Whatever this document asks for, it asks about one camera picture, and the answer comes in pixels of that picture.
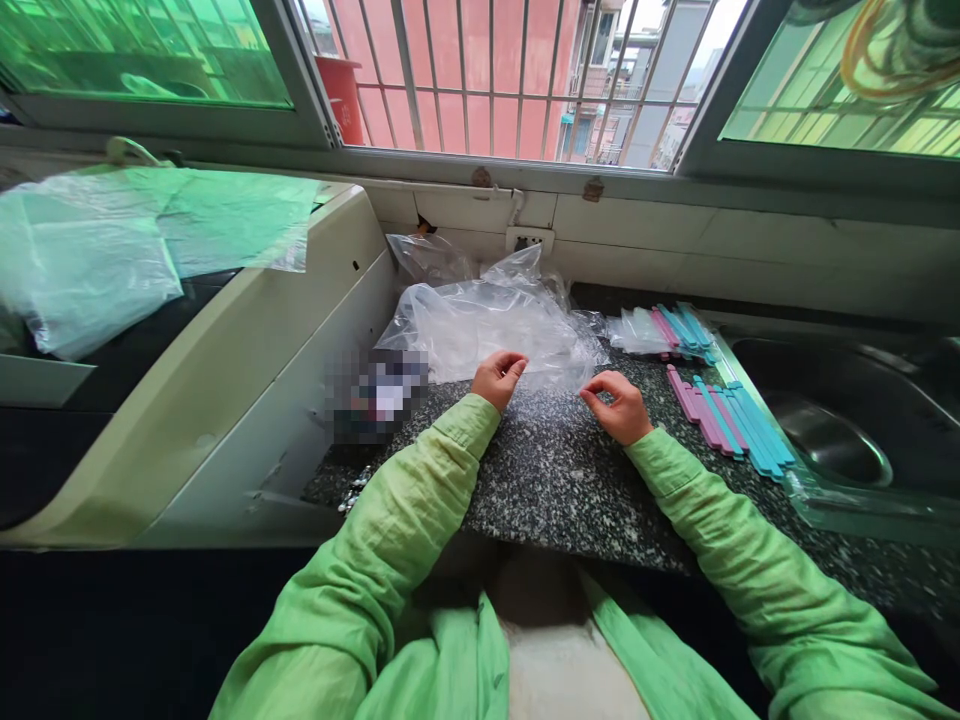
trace electrical outlet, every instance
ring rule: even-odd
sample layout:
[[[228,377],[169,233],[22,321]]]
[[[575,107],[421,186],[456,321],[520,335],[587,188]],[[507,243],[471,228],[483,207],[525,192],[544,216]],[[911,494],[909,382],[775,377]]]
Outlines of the electrical outlet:
[[[523,250],[531,245],[540,245],[540,257],[549,257],[557,234],[544,228],[511,226],[507,228],[507,253]]]

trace stainless steel sink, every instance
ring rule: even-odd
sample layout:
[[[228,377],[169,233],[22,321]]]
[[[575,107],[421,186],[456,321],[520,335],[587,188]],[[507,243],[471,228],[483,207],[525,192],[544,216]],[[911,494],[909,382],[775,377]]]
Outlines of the stainless steel sink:
[[[741,317],[718,344],[724,379],[744,383],[802,461],[784,482],[800,514],[960,546],[960,354],[927,362],[915,338],[790,325]]]

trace appliance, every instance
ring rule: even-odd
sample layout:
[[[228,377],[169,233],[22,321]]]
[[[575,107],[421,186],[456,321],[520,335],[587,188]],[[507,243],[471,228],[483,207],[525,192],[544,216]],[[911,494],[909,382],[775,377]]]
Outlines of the appliance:
[[[396,279],[362,188],[325,183],[318,202],[306,273],[195,279],[206,296],[148,361],[136,339],[155,318],[85,359],[98,367],[61,409],[0,408],[3,501],[25,515],[7,513],[0,545],[315,546],[335,532],[335,511],[299,499],[332,442],[324,367],[372,348]]]

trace green jacket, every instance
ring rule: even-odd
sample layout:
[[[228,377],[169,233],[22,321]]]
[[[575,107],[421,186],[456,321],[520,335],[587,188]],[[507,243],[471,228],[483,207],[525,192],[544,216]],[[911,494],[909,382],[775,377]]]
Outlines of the green jacket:
[[[467,395],[376,473],[336,537],[287,583],[241,653],[212,718],[506,720],[507,642],[486,595],[434,611],[398,647],[411,592],[459,529],[500,422]],[[627,454],[739,619],[774,692],[771,718],[958,718],[870,605],[663,430]],[[650,614],[626,614],[582,574],[594,621],[654,720],[753,718],[720,675]]]

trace granite countertop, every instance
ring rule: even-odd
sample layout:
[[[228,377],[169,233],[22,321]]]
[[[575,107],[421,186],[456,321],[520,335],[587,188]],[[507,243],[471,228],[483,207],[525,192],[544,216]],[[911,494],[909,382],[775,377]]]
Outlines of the granite countertop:
[[[638,304],[626,302],[628,294],[620,291],[609,291],[602,300],[586,292],[584,296],[587,301],[581,300],[581,306],[607,313],[615,312],[610,305],[617,298],[625,306]],[[732,490],[750,497],[824,573],[878,608],[960,619],[960,551],[811,528],[779,485],[758,475],[750,463],[707,447],[700,430],[683,416],[665,363],[612,350],[607,367],[641,389],[655,425],[677,438]],[[695,373],[711,379],[702,365],[677,367],[688,380]],[[413,442],[469,388],[469,381],[431,386],[423,405],[387,445],[332,448],[304,489],[304,500],[335,507],[364,466],[376,469]],[[570,390],[532,391],[522,383],[517,388],[480,464],[463,527],[586,557],[687,575],[700,572],[625,453]]]

